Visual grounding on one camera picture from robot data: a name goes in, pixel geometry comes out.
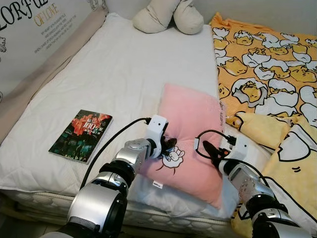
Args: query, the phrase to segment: pink pillow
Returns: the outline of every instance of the pink pillow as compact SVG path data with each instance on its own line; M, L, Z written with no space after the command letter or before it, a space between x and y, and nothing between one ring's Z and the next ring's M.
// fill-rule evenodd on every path
M169 156L147 160L141 174L219 208L221 176L209 159L194 150L194 138L202 131L223 131L225 111L219 101L190 88L166 84L159 115L169 122L164 135L167 139L176 138L177 143ZM218 134L205 135L203 140L208 140L215 147L220 145L221 137Z

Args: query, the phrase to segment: bed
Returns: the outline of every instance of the bed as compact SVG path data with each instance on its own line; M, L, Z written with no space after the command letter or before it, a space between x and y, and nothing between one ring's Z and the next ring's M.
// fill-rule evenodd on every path
M144 34L116 13L67 67L32 99L0 147L0 189L16 209L34 220L63 224L87 169L82 163L48 153L69 120L80 110L104 112L113 123L99 148L132 120L157 113L165 83L218 97L211 27L184 35L171 27ZM88 180L124 142L142 138L142 124L120 135L100 156ZM231 134L234 129L226 129ZM254 144L261 160L270 153ZM238 237L230 217L238 204L234 187L223 179L222 206L216 209L188 194L137 176L129 191L124 223L211 237Z

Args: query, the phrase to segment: yellow blanket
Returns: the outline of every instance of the yellow blanket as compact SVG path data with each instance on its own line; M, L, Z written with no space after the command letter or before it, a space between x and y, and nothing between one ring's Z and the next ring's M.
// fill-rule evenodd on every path
M211 21L219 95L227 114L309 115L307 94L317 94L317 37L289 35L231 19Z
M263 175L291 217L317 236L317 37L211 21L226 122L273 154ZM252 236L239 205L234 230Z

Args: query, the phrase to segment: white sheet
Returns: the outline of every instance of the white sheet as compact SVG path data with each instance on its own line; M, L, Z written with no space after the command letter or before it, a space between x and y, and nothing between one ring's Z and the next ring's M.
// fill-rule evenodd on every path
M132 120L157 113L166 82L191 87L217 97L216 63L211 28L196 35L174 28L145 34L115 13L30 102L0 147L0 188L75 195L87 165L48 152L80 109L113 116L101 145ZM120 135L100 156L92 179L124 142L142 138L142 123ZM228 218L238 201L224 182L223 208L215 208L174 189L159 195L151 181L136 178L129 199L155 206L173 216Z

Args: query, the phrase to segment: white pillow tag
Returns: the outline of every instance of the white pillow tag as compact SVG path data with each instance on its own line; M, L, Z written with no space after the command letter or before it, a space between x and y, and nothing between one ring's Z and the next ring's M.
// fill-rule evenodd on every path
M163 188L163 184L161 184L161 183L159 183L159 182L156 182L156 181L153 181L153 184L152 184L152 185L155 186L155 187L158 187L158 188L160 188L160 189Z

